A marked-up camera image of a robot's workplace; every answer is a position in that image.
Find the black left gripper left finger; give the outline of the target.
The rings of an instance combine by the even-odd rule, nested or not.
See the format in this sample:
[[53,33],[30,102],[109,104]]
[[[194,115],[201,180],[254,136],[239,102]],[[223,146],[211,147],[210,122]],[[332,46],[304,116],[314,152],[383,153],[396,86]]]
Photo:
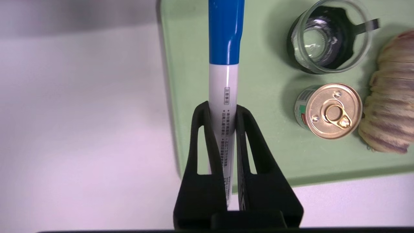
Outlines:
[[[198,174],[198,131],[204,127],[211,174]],[[223,168],[212,128],[209,103],[199,104],[192,116],[188,160],[176,204],[175,230],[210,230],[216,214],[227,211]]]

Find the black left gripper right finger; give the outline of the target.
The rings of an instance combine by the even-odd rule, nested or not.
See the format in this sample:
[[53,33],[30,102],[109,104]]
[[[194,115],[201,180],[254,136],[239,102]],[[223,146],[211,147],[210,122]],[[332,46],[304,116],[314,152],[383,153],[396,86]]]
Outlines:
[[275,161],[252,113],[237,106],[236,144],[241,228],[299,228],[304,209]]

